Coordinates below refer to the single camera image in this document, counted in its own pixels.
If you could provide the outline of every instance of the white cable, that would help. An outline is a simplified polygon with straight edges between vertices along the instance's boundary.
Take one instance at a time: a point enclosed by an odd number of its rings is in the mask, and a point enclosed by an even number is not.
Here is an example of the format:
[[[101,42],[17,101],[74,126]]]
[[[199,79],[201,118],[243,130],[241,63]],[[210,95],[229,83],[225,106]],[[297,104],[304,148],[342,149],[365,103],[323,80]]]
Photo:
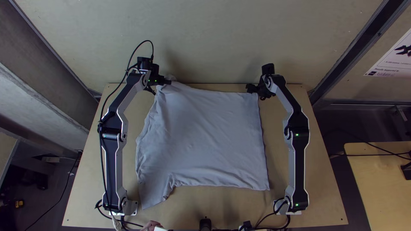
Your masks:
[[[116,231],[122,231],[121,223],[111,215],[111,220],[113,221],[113,226]]]

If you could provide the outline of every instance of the wooden tabletop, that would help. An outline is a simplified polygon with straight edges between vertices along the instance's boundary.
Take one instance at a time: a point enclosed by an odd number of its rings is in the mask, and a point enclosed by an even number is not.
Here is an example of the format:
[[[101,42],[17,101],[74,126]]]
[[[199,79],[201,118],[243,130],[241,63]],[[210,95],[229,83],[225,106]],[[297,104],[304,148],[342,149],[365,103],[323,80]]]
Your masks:
[[[189,86],[221,92],[246,92],[245,84]],[[71,190],[63,220],[65,226],[113,227],[112,222],[101,216],[94,206],[102,198],[104,191],[97,121],[102,102],[115,87],[116,84],[108,84],[104,89]],[[291,217],[290,227],[347,224],[341,196],[307,92],[300,85],[288,85],[288,88],[308,116],[311,132],[310,143],[306,148],[305,181],[310,205],[303,211],[303,215]],[[107,106],[113,99],[114,97],[111,97],[108,100]],[[125,111],[129,127],[127,144],[123,149],[123,185],[132,200],[139,199],[135,171],[135,139],[144,126],[144,119],[153,101],[154,96],[151,93],[139,92]],[[214,228],[235,229],[248,220],[254,225],[258,219],[272,213],[273,199],[283,197],[288,185],[288,148],[284,142],[282,125],[286,112],[276,97],[259,101],[259,107],[270,191],[235,187],[177,187],[166,201],[146,210],[141,210],[140,207],[136,216],[128,216],[126,220],[139,224],[156,220],[167,229],[198,229],[200,219],[207,216]],[[285,222],[285,216],[271,216],[261,225],[279,227]]]
[[[0,186],[9,168],[17,139],[0,132]]]
[[[372,143],[394,153],[408,152],[411,142]],[[366,143],[347,143],[347,155],[387,154]],[[348,157],[373,231],[409,230],[411,181],[402,174],[401,165],[410,160],[396,156]]]

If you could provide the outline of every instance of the floor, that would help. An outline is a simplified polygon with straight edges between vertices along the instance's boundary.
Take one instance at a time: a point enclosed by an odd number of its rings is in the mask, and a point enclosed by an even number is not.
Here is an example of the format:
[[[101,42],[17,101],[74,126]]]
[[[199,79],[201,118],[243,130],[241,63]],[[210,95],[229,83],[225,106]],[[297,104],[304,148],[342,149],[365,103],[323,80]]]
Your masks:
[[[323,110],[316,112],[317,122],[324,138],[328,154],[343,152],[343,145],[347,142],[360,142],[357,138],[340,132],[338,128],[353,133],[366,141],[399,141],[401,134],[393,125],[391,112],[384,110]],[[362,205],[358,188],[355,184],[348,160],[345,157],[331,158],[331,165],[340,189],[342,201],[348,218],[348,225],[290,228],[289,231],[368,231],[370,230],[366,213]],[[50,208],[61,196],[68,177],[69,164],[60,164],[56,167],[55,174],[49,178],[49,189],[41,191],[35,185],[24,187],[18,185],[15,189],[16,198],[25,199],[23,209],[14,210],[17,231],[24,230],[38,218],[40,214]],[[69,178],[68,188],[62,201],[46,216],[40,219],[30,231],[56,230],[56,231],[105,231],[113,229],[90,229],[61,227],[65,207],[74,176]]]

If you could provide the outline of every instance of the wall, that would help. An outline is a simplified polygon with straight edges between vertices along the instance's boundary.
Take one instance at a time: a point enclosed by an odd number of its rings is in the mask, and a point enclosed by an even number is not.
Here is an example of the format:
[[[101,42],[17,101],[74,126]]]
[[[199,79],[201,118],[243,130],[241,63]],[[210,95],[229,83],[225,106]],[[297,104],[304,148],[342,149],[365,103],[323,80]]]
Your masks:
[[[6,0],[0,1],[0,62],[69,117],[90,128],[97,102]]]
[[[410,78],[363,76],[411,27],[409,6],[362,59],[325,96],[326,99],[411,101]]]
[[[0,63],[0,114],[67,149],[83,149],[88,130]]]
[[[312,89],[382,0],[16,0],[91,89],[119,82],[151,39],[160,73],[185,83],[257,82],[273,62]],[[149,56],[144,45],[137,55]]]

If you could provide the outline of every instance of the metal frame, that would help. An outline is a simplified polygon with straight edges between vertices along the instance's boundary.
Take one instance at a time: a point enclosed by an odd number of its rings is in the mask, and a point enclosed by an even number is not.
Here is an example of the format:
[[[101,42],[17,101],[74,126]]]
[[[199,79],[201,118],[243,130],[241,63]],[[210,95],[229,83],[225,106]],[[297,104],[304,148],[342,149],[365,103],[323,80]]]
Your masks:
[[[384,0],[343,55],[310,94],[310,102],[314,108],[318,108],[322,104],[322,98],[355,66],[410,3],[411,0]]]

